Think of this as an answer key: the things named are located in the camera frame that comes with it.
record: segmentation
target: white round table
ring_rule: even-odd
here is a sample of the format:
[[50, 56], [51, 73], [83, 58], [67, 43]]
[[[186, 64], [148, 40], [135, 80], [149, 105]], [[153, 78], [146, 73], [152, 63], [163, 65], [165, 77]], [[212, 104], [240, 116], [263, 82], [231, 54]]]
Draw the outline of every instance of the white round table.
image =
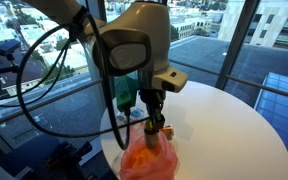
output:
[[[146, 110], [139, 97], [136, 107]], [[162, 113], [165, 125], [172, 124], [175, 130], [171, 142], [179, 159], [175, 179], [288, 180], [288, 152], [281, 138], [234, 96], [189, 81], [180, 93], [166, 94]], [[110, 127], [106, 111], [101, 130]], [[125, 136], [125, 128], [120, 132]], [[113, 133], [101, 135], [101, 144], [119, 177], [123, 151]]]

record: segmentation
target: orange bag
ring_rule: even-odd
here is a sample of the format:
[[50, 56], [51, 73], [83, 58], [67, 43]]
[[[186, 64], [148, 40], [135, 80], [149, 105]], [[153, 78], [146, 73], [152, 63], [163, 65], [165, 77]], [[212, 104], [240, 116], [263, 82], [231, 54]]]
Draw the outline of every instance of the orange bag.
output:
[[154, 149], [145, 146], [143, 128], [131, 127], [130, 145], [121, 160], [122, 180], [172, 180], [177, 156], [164, 133], [158, 133], [159, 145]]

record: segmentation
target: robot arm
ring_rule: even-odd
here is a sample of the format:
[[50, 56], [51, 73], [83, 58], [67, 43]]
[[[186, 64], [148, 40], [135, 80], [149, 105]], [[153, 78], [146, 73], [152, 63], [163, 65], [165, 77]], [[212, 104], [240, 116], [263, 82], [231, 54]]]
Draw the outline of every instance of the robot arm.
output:
[[[24, 0], [58, 24], [71, 24], [83, 17], [83, 8], [76, 0]], [[106, 23], [95, 19], [109, 61], [108, 73], [120, 76], [137, 70], [141, 100], [152, 116], [145, 132], [153, 137], [164, 125], [161, 113], [165, 91], [179, 92], [187, 75], [169, 65], [170, 21], [167, 7], [155, 2], [134, 2], [116, 20]], [[79, 41], [98, 64], [96, 39], [90, 22], [84, 18]], [[148, 140], [154, 148], [157, 141]]]

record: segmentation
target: green object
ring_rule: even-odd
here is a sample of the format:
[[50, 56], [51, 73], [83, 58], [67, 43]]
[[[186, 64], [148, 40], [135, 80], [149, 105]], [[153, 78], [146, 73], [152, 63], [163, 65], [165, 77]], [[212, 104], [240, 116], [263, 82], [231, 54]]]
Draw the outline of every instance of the green object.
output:
[[117, 109], [125, 112], [135, 106], [138, 81], [129, 76], [115, 78], [115, 94]]

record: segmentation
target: plastic bag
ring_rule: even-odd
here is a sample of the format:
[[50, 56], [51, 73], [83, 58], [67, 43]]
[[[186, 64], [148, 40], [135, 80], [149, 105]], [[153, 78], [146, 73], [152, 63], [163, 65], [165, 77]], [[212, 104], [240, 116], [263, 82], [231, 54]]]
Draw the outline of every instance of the plastic bag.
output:
[[122, 180], [172, 180], [178, 158], [164, 133], [158, 133], [159, 145], [154, 149], [145, 146], [142, 128], [131, 127], [130, 145], [121, 160]]

